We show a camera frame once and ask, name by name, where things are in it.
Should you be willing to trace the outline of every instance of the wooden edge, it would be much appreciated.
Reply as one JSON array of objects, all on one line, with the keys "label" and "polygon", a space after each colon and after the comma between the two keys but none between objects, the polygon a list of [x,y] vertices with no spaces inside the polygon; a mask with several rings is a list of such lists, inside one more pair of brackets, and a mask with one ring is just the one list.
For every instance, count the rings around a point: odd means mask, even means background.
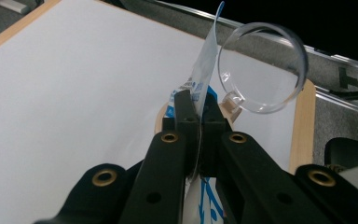
[{"label": "wooden edge", "polygon": [[229,126],[232,130],[234,130],[234,121],[242,112],[231,99],[226,98],[223,99],[223,102],[219,104],[220,111],[223,114],[223,117],[228,120]]},{"label": "wooden edge", "polygon": [[60,1],[61,0],[48,0],[46,1],[46,3],[42,4],[40,7],[30,12],[21,20],[8,27],[4,32],[0,34],[0,46],[3,45],[6,41],[8,41],[13,35],[17,34],[19,31],[29,25],[31,22],[35,21],[45,12],[57,5]]},{"label": "wooden edge", "polygon": [[315,128],[316,88],[309,80],[296,99],[295,123],[293,125],[292,148],[289,173],[305,164],[313,163],[313,135]]},{"label": "wooden edge", "polygon": [[167,111],[167,105],[168,103],[162,106],[159,112],[157,113],[156,122],[155,122],[155,134],[162,131],[162,119],[164,118],[165,112]]}]

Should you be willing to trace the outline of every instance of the brass screw hole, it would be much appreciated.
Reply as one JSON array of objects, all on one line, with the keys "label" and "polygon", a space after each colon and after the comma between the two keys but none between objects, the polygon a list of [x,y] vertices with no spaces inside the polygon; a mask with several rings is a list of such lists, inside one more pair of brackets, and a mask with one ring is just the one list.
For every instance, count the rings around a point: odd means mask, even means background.
[{"label": "brass screw hole", "polygon": [[324,171],[311,170],[308,172],[308,177],[316,184],[324,187],[334,187],[337,183],[330,174]]},{"label": "brass screw hole", "polygon": [[235,143],[245,143],[247,139],[243,134],[234,133],[229,137],[229,140]]},{"label": "brass screw hole", "polygon": [[105,187],[115,182],[116,179],[116,171],[111,169],[103,169],[94,175],[94,177],[92,178],[92,184],[97,187]]},{"label": "brass screw hole", "polygon": [[161,136],[161,140],[166,143],[176,142],[179,139],[179,136],[175,133],[166,133]]}]

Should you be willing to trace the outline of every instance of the blue label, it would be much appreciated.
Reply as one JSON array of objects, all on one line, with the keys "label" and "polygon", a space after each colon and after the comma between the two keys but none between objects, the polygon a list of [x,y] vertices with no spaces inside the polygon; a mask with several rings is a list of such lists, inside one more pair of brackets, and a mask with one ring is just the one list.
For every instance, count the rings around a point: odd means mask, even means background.
[{"label": "blue label", "polygon": [[175,108],[173,108],[172,106],[168,105],[167,106],[167,111],[165,112],[165,116],[167,116],[168,118],[173,118],[175,116]]}]

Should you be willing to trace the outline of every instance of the gray floor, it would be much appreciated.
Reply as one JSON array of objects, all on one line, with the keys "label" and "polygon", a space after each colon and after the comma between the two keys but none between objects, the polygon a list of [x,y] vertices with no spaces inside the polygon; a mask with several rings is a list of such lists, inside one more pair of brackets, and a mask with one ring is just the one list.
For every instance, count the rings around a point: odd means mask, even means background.
[{"label": "gray floor", "polygon": [[[18,0],[30,8],[35,7],[33,0]],[[127,10],[204,38],[212,24],[204,18],[190,15],[177,9],[152,4],[143,0],[123,0]],[[0,33],[8,26],[22,18],[22,15],[0,7]],[[232,32],[233,27],[219,23],[219,44]],[[334,91],[358,91],[358,87],[341,88],[338,68],[345,68],[348,77],[357,78],[358,68],[327,59],[323,56],[309,54],[310,70],[308,78],[318,87]],[[342,105],[328,102],[320,97],[316,100],[316,120],[314,137],[314,162],[324,163],[324,145],[334,137],[348,137],[358,140],[358,111]]]}]

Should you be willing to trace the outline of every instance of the clear plastic cup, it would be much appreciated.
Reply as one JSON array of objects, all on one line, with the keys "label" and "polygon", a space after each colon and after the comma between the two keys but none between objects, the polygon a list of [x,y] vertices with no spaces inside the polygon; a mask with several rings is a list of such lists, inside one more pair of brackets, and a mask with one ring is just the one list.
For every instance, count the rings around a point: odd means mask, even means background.
[{"label": "clear plastic cup", "polygon": [[237,28],[218,55],[218,73],[227,96],[241,109],[272,113],[303,89],[308,57],[302,41],[276,24],[254,22]]}]

